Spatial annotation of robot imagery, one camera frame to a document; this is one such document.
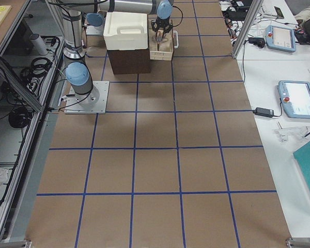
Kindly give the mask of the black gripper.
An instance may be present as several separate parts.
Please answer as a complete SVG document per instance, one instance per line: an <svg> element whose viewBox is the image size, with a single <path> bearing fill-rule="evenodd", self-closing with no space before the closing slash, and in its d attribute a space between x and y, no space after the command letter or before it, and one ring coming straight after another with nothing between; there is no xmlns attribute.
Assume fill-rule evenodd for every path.
<svg viewBox="0 0 310 248"><path fill-rule="evenodd" d="M151 28L154 31L154 38L159 37L159 30L163 30L163 37L166 38L170 31L173 29L173 24L170 22L170 17L166 19L162 19L157 17L155 20L151 22Z"/></svg>

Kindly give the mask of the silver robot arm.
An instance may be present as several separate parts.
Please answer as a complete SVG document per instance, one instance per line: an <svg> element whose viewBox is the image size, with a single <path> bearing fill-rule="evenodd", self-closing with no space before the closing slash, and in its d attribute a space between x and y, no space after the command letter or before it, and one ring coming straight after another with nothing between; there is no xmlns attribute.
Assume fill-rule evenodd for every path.
<svg viewBox="0 0 310 248"><path fill-rule="evenodd" d="M130 12L155 14L156 25L164 24L172 29L169 17L173 1L55 1L53 5L62 9L64 27L64 59L67 65L66 78L74 89L77 104L87 105L98 100L90 72L85 65L82 48L82 13Z"/></svg>

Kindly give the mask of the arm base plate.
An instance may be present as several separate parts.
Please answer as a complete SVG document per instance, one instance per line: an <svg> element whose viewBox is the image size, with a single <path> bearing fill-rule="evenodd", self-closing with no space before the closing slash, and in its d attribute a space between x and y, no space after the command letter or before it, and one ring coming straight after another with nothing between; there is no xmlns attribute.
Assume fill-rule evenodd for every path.
<svg viewBox="0 0 310 248"><path fill-rule="evenodd" d="M85 97L77 95L67 99L68 107L64 108L65 114L105 114L109 81L93 81L93 90L87 99L78 103Z"/></svg>

